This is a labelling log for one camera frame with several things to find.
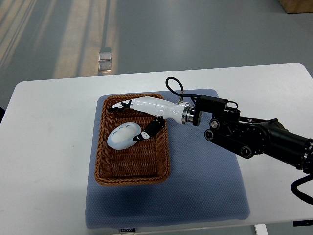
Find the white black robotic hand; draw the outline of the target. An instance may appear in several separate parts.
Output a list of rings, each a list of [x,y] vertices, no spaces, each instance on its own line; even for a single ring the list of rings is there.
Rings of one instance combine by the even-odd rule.
[[[154,137],[165,127],[165,120],[168,118],[173,119],[178,124],[186,124],[193,106],[187,102],[176,104],[167,100],[144,96],[118,102],[112,105],[108,111],[112,112],[125,108],[134,109],[155,117],[141,133],[133,137],[132,141],[137,142]]]

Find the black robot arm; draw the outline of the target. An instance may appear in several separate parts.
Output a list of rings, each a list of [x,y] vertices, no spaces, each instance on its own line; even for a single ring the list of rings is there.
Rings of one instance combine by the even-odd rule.
[[[207,95],[191,95],[193,117],[199,126],[202,113],[211,113],[205,138],[245,159],[266,154],[302,170],[313,172],[313,140],[289,132],[278,119],[262,120],[242,117],[240,110],[229,107],[226,99]]]

